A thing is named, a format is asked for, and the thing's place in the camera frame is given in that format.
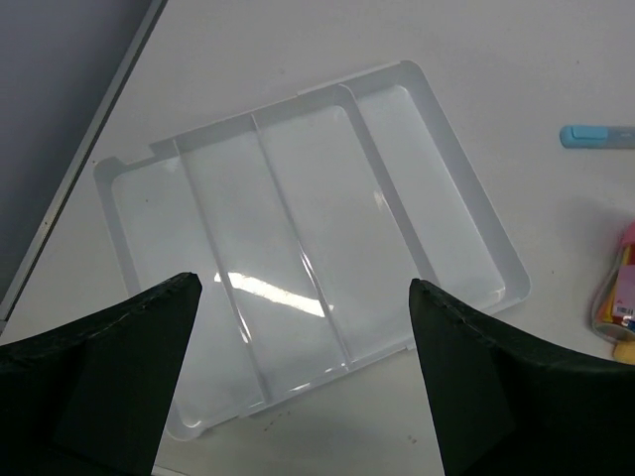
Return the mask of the pink sticky notes tube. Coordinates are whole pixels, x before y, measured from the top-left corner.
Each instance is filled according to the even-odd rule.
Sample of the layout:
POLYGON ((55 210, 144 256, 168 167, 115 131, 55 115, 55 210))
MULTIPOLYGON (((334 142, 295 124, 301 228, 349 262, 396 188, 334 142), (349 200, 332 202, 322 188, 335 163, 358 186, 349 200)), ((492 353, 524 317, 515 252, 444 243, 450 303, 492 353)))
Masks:
POLYGON ((613 342, 634 340, 634 223, 624 231, 613 267, 592 306, 591 327, 613 342))

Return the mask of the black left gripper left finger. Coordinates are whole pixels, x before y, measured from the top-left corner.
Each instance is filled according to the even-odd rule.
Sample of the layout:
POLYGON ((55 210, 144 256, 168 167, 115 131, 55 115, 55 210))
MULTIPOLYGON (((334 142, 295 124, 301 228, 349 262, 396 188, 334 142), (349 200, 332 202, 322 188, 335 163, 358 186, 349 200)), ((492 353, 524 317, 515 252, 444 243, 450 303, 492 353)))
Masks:
POLYGON ((201 291, 180 273, 2 346, 2 474, 151 474, 201 291))

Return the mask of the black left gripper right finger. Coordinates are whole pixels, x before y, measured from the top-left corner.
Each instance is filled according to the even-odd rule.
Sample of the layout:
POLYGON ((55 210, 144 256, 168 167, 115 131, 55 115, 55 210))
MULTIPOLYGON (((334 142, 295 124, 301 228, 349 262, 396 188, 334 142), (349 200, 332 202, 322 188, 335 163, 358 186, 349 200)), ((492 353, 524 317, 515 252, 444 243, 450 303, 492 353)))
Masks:
POLYGON ((448 475, 630 475, 634 369, 413 280, 409 310, 448 475))

